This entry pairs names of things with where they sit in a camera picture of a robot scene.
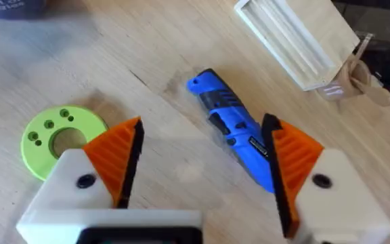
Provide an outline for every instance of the green 3d printed part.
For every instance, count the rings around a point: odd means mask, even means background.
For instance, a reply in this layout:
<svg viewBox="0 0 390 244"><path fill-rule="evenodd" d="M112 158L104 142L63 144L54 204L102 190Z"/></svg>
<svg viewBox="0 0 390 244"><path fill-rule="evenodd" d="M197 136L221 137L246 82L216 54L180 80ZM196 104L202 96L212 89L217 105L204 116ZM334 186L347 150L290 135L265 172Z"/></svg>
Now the green 3d printed part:
<svg viewBox="0 0 390 244"><path fill-rule="evenodd" d="M103 120L86 108L57 106L39 113L26 126L20 143L22 159L34 176L46 179L58 160L53 140L70 128L81 131L87 142L107 130Z"/></svg>

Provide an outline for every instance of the screw head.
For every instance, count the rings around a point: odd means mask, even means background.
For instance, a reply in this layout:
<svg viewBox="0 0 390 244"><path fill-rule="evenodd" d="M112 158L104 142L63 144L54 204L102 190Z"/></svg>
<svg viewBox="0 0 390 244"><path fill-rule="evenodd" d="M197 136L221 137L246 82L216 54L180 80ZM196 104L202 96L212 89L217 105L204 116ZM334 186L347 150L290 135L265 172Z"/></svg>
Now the screw head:
<svg viewBox="0 0 390 244"><path fill-rule="evenodd" d="M79 177L78 181L76 182L76 187L79 189L89 188L94 184L94 182L95 182L95 175L85 174Z"/></svg>

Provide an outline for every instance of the black screw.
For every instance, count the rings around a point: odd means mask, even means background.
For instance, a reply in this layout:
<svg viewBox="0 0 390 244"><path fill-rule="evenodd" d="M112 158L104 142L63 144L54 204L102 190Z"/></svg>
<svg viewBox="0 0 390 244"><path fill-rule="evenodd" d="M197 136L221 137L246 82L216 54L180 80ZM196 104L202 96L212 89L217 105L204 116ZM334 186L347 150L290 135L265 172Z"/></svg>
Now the black screw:
<svg viewBox="0 0 390 244"><path fill-rule="evenodd" d="M312 182L320 188L329 189L332 187L332 180L324 174L315 174L312 176Z"/></svg>
<svg viewBox="0 0 390 244"><path fill-rule="evenodd" d="M95 182L95 175L85 174L79 177L78 181L76 182L76 186L80 189L85 189L92 186L94 182Z"/></svg>

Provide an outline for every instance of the hole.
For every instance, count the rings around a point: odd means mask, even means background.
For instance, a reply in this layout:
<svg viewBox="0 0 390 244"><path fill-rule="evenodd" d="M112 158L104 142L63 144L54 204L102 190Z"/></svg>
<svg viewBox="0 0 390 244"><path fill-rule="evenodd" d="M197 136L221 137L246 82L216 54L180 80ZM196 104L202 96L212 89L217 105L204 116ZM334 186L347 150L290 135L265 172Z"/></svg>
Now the hole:
<svg viewBox="0 0 390 244"><path fill-rule="evenodd" d="M39 135L37 132L35 131L32 131L28 134L28 139L32 142L34 142L35 140L39 139Z"/></svg>
<svg viewBox="0 0 390 244"><path fill-rule="evenodd" d="M87 143L82 132L75 128L63 129L51 138L51 152L55 158L70 148L82 148Z"/></svg>
<svg viewBox="0 0 390 244"><path fill-rule="evenodd" d="M312 182L323 189L329 189L332 187L332 180L324 174L315 174L312 176Z"/></svg>
<svg viewBox="0 0 390 244"><path fill-rule="evenodd" d="M76 182L76 186L80 189L85 189L92 186L94 182L95 176L93 174L85 174L79 177L78 181Z"/></svg>
<svg viewBox="0 0 390 244"><path fill-rule="evenodd" d="M63 108L62 110L60 110L60 115L61 117L67 117L70 113L68 112L67 109Z"/></svg>
<svg viewBox="0 0 390 244"><path fill-rule="evenodd" d="M48 119L48 120L45 121L45 128L46 129L52 129L53 126L54 126L54 124L53 124L52 120Z"/></svg>

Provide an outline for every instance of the wood grain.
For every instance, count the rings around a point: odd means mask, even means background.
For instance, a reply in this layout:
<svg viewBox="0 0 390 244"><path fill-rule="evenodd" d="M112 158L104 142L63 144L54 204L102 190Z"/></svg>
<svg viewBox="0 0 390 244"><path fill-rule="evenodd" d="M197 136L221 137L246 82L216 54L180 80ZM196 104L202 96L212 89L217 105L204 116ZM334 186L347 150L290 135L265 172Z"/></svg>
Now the wood grain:
<svg viewBox="0 0 390 244"><path fill-rule="evenodd" d="M337 106L302 92L234 4L66 0L42 20L0 20L0 243L23 243L14 225L41 184L21 161L20 136L59 104L86 106L109 125L142 116L131 208L201 209L206 243L285 243L274 196L247 176L185 89L208 67L256 120L274 113L344 150L390 217L390 107L364 96Z"/></svg>

